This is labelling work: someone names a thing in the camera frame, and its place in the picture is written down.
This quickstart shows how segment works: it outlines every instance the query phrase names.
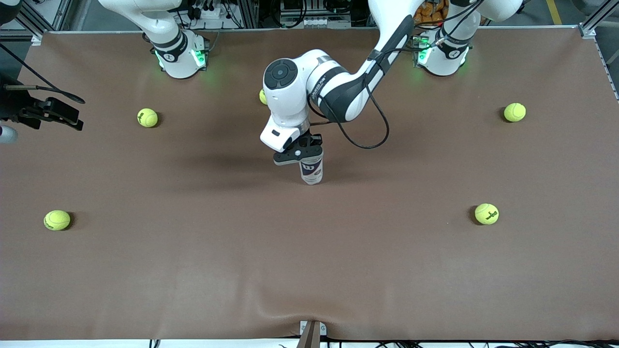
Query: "yellow-green tennis ball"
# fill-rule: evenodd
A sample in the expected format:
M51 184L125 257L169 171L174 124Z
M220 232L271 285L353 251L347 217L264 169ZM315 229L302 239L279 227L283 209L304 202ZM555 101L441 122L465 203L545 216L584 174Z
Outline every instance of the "yellow-green tennis ball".
M52 231L64 230L71 223L71 216L66 211L51 211L45 215L43 224Z
M267 96L264 94L264 89L260 90L260 101L267 105Z
M137 113L137 121L146 128L153 127L159 121L157 113L153 109L142 109Z
M505 116L505 119L510 122L518 122L523 119L524 115L526 114L527 109L524 107L524 105L520 103L509 104L503 112L503 116Z
M475 218L483 225L492 225L499 219L499 210L489 203L480 204L475 209Z

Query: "yellow floor stripe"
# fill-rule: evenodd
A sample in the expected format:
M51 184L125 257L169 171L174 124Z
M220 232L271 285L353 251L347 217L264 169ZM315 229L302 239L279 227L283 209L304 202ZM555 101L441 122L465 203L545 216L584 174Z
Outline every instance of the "yellow floor stripe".
M552 22L555 25L561 25L561 17L559 17L559 11L556 9L555 0L546 0L546 4L548 5L548 10L550 10L550 16L552 17Z

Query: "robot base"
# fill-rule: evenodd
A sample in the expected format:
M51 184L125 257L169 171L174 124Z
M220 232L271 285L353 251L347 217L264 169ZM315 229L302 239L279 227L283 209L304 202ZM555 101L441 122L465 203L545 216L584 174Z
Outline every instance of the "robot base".
M413 46L424 48L436 40L439 28L429 30L413 37ZM460 54L459 51L452 51L458 56L448 58L439 47L432 47L428 50L417 52L413 56L415 67L422 67L430 74L436 76L448 76L455 73L464 64L469 48Z
M206 70L209 58L210 45L208 40L204 40L204 37L191 30L183 30L183 33L187 35L188 44L185 52L178 56L176 62L168 62L155 52L162 71L167 72L175 79L186 79L199 70Z

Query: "can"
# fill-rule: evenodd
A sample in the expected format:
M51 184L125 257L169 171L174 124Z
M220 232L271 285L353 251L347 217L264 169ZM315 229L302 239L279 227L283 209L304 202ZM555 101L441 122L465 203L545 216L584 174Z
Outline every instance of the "can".
M308 185L318 184L322 180L322 156L324 152L318 156L308 157L299 162L301 168L301 177Z

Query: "table surface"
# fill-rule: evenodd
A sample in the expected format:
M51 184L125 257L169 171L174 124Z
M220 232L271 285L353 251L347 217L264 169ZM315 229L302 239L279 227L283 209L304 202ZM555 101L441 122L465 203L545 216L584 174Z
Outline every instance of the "table surface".
M404 53L375 93L388 142L322 126L325 177L305 185L259 140L262 72L316 47L356 71L377 37L223 33L206 72L173 80L140 35L45 35L27 61L86 99L85 126L15 125L0 149L0 339L279 337L307 319L337 339L619 338L619 104L595 43L480 30L449 77ZM511 102L523 121L501 119ZM371 105L345 127L384 131ZM473 223L483 202L497 224ZM68 231L45 229L53 209Z

